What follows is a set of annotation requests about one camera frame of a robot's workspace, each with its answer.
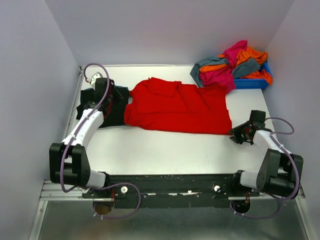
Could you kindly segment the red t-shirt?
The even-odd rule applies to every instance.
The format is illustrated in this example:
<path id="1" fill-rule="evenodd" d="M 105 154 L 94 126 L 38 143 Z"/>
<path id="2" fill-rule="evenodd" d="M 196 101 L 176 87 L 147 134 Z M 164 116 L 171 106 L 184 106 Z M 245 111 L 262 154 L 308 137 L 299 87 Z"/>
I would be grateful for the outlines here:
<path id="1" fill-rule="evenodd" d="M 145 130 L 228 135 L 232 121 L 226 90 L 219 85 L 197 87 L 151 77 L 129 92 L 132 102 L 124 122 Z"/>

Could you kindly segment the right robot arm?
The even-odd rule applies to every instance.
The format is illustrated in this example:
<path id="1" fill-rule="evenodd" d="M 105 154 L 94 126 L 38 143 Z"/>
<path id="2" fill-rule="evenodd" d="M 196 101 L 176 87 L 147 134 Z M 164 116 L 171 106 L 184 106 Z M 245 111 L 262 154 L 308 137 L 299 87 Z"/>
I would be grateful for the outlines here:
<path id="1" fill-rule="evenodd" d="M 299 192 L 304 160 L 287 150 L 277 140 L 276 132 L 266 128 L 267 119 L 264 111 L 252 110 L 248 121 L 230 131 L 233 142 L 256 145 L 264 157 L 259 171 L 234 173 L 230 191 L 241 196 L 247 190 L 254 190 L 284 201 L 291 200 Z"/>

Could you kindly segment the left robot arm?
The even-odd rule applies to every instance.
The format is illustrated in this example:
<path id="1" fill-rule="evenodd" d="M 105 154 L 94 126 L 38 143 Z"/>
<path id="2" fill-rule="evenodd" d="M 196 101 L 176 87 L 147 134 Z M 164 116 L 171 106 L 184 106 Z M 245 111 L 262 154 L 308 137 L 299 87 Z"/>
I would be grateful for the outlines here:
<path id="1" fill-rule="evenodd" d="M 125 124 L 124 113 L 129 103 L 129 89 L 116 86 L 112 79 L 100 77 L 94 88 L 81 90 L 77 106 L 78 123 L 60 143 L 49 148 L 50 180 L 53 183 L 81 188 L 93 188 L 101 198 L 111 191 L 108 175 L 92 170 L 87 156 L 89 143 L 99 128 Z"/>

